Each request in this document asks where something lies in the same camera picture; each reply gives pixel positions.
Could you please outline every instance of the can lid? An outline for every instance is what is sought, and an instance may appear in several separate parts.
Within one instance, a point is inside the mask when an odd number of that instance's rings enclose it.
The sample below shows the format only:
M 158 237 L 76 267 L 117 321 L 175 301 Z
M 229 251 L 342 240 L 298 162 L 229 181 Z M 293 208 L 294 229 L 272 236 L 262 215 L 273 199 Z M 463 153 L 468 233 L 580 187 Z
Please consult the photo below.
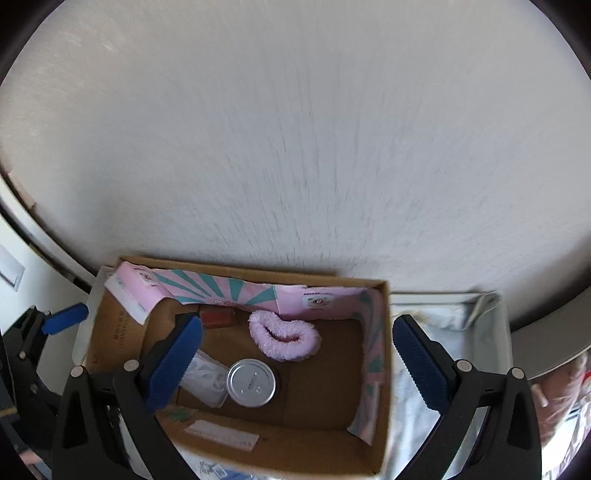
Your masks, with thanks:
M 226 377 L 228 393 L 243 407 L 260 407 L 275 394 L 273 370 L 260 360 L 245 358 L 230 367 Z

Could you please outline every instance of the ribbed blue surface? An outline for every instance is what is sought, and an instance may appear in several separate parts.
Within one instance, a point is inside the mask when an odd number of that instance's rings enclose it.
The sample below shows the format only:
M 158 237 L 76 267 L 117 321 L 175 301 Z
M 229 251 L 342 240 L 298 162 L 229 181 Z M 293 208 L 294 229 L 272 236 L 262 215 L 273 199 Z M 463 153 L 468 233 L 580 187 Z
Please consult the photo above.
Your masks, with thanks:
M 447 380 L 429 352 L 402 319 L 394 322 L 392 338 L 427 407 L 445 413 L 449 408 Z
M 169 404 L 202 339 L 201 319 L 192 317 L 148 380 L 144 404 L 150 413 Z
M 55 335 L 56 333 L 66 330 L 68 327 L 86 320 L 88 317 L 88 307 L 83 303 L 77 303 L 60 312 L 52 314 L 41 327 L 41 331 L 45 335 Z

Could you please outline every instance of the gray curved surface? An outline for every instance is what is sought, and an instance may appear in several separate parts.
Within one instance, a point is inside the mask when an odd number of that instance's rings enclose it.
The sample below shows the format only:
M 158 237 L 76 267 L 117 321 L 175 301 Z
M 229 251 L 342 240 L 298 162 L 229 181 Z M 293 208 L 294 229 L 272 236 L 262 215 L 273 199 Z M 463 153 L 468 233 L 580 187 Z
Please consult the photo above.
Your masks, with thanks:
M 589 265 L 591 84 L 526 0 L 66 2 L 0 88 L 0 161 L 119 254 L 497 288 Z

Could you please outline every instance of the silver screw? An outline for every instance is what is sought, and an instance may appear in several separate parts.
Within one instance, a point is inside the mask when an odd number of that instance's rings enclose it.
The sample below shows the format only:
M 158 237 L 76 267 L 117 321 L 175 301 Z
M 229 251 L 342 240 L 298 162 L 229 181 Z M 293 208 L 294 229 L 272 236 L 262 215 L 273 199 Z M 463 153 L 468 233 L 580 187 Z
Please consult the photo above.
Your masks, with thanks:
M 80 377 L 83 373 L 84 373 L 84 367 L 82 367 L 80 365 L 77 365 L 76 367 L 72 368 L 72 370 L 70 370 L 70 375 L 73 376 L 74 378 Z
M 126 372 L 135 372 L 139 367 L 139 362 L 136 359 L 127 360 L 123 364 L 123 369 Z
M 525 377 L 525 373 L 523 372 L 523 370 L 518 367 L 513 367 L 511 369 L 511 375 L 513 375 L 515 378 L 518 378 L 519 380 Z
M 457 369 L 462 372 L 469 372 L 472 370 L 472 364 L 468 360 L 458 360 L 456 365 Z

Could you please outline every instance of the textured wall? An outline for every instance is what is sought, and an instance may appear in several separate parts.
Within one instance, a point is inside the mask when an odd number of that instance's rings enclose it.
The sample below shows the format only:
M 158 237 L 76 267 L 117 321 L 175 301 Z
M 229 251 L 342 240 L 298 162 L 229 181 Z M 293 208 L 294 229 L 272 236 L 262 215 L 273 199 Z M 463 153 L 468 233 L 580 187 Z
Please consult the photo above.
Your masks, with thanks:
M 66 0 L 0 157 L 93 267 L 130 252 L 499 288 L 589 263 L 591 83 L 527 0 Z

